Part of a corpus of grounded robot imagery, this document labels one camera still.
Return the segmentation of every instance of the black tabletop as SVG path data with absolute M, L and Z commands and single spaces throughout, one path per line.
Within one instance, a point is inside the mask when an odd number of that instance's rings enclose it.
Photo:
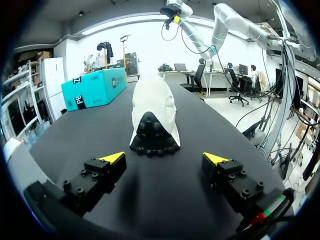
M 77 175 L 91 157 L 125 151 L 126 171 L 85 219 L 132 236 L 224 239 L 235 233 L 242 216 L 220 193 L 202 183 L 203 152 L 239 160 L 248 175 L 264 182 L 266 192 L 284 186 L 231 123 L 174 81 L 168 84 L 181 141 L 175 155 L 148 158 L 129 149 L 135 83 L 129 83 L 109 105 L 67 112 L 30 152 L 59 186 Z

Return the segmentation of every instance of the black sole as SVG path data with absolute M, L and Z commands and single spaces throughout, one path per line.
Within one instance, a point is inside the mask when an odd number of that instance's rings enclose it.
M 165 130 L 156 116 L 146 112 L 136 131 L 130 149 L 139 155 L 164 156 L 175 154 L 180 149 L 174 138 Z

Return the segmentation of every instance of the screw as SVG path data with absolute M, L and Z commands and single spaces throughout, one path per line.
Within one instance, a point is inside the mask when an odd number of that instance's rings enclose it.
M 82 169 L 82 170 L 81 170 L 81 175 L 82 175 L 82 176 L 85 176 L 85 175 L 87 175 L 87 170 L 85 170 L 85 169 Z
M 82 196 L 85 193 L 85 190 L 82 187 L 78 187 L 78 189 L 76 190 L 76 193 L 79 196 Z
M 241 176 L 244 178 L 246 175 L 247 175 L 247 172 L 246 171 L 241 171 Z
M 71 183 L 68 180 L 63 181 L 63 190 L 69 190 L 71 187 Z
M 98 173 L 92 173 L 91 174 L 91 176 L 92 176 L 92 178 L 93 178 L 93 180 L 97 180 L 98 179 Z
M 230 174 L 230 175 L 229 175 L 229 178 L 230 178 L 230 179 L 235 179 L 235 178 L 236 178 L 236 175 Z
M 242 196 L 243 198 L 247 198 L 249 195 L 250 195 L 249 189 L 244 189 L 244 190 L 242 191 L 242 193 L 241 193 L 241 196 Z
M 262 182 L 262 181 L 260 181 L 260 182 L 258 182 L 257 184 L 256 184 L 256 188 L 257 189 L 263 189 L 264 188 L 264 183 Z

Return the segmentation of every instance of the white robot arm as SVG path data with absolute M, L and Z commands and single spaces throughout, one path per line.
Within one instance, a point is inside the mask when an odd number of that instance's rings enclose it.
M 283 39 L 270 37 L 269 34 L 261 29 L 259 26 L 240 16 L 235 10 L 225 3 L 219 3 L 214 7 L 214 28 L 211 39 L 211 45 L 205 44 L 203 37 L 195 28 L 195 26 L 188 21 L 188 17 L 193 14 L 192 9 L 184 3 L 183 0 L 168 0 L 167 6 L 174 6 L 180 10 L 178 19 L 175 22 L 182 27 L 187 36 L 191 39 L 201 57 L 205 60 L 211 59 L 216 50 L 219 51 L 227 37 L 229 30 L 238 31 L 248 38 L 254 40 L 261 48 L 281 51 L 283 47 Z M 281 2 L 281 11 L 284 17 L 295 29 L 299 44 L 288 42 L 292 46 L 295 55 L 304 57 L 309 61 L 316 60 L 316 48 L 313 45 L 311 38 L 306 31 L 307 27 L 304 22 L 299 21 L 292 11 Z

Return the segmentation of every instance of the white refrigerator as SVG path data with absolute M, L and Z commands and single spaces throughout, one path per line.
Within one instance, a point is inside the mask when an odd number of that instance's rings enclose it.
M 52 121 L 61 117 L 61 110 L 66 109 L 61 84 L 65 83 L 62 57 L 47 58 L 41 62 L 41 80 L 44 83 L 45 97 Z

